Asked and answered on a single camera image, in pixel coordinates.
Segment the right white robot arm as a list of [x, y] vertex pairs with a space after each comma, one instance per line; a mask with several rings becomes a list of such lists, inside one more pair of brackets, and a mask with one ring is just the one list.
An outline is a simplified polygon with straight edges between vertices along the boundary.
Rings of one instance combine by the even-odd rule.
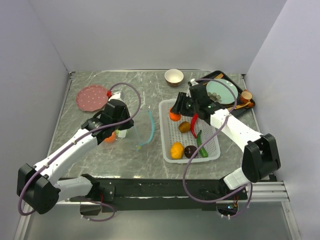
[[243, 152], [241, 167], [221, 179], [223, 184], [218, 192], [222, 198], [232, 198], [237, 188], [257, 183], [281, 167], [275, 137], [242, 123], [222, 104], [212, 101], [204, 85], [190, 86], [188, 93], [179, 92], [171, 112], [186, 117], [197, 114], [208, 125], [221, 130]]

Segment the orange tangerine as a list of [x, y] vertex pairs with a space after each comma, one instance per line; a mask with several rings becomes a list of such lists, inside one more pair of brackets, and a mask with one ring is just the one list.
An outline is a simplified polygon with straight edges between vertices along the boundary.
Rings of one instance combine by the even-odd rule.
[[111, 136], [110, 136], [110, 137], [107, 137], [107, 138], [104, 140], [104, 142], [106, 142], [106, 143], [113, 143], [113, 142], [116, 140], [116, 137], [117, 137], [116, 132], [113, 131], [112, 134], [111, 134]]
[[181, 114], [180, 113], [173, 113], [172, 108], [170, 108], [169, 109], [169, 118], [174, 122], [178, 122], [181, 119]]

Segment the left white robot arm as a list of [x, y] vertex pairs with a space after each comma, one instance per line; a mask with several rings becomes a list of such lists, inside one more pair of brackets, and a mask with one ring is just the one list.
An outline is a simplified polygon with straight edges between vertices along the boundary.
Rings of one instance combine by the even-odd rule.
[[57, 202], [66, 199], [84, 197], [93, 201], [99, 198], [103, 190], [100, 182], [91, 175], [84, 174], [68, 180], [60, 178], [80, 157], [111, 137], [113, 132], [128, 130], [133, 126], [133, 116], [124, 100], [110, 99], [104, 110], [86, 120], [58, 150], [33, 166], [26, 163], [18, 170], [18, 212], [22, 216], [28, 215], [22, 210], [23, 202], [32, 207], [30, 214], [45, 214]]

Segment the clear blue-zipper zip bag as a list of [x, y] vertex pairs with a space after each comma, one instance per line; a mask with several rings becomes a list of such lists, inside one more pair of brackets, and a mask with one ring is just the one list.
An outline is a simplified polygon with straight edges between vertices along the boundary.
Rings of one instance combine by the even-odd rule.
[[155, 134], [156, 125], [151, 107], [142, 107], [133, 121], [133, 127], [118, 131], [116, 143], [125, 150], [140, 151], [151, 142]]

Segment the brown kiwi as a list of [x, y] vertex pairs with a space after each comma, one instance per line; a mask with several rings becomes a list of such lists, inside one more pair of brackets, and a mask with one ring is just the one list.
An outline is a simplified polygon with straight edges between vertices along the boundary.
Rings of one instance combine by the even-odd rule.
[[178, 126], [178, 130], [182, 134], [183, 133], [187, 133], [187, 132], [189, 132], [191, 130], [191, 124], [188, 121], [184, 121]]

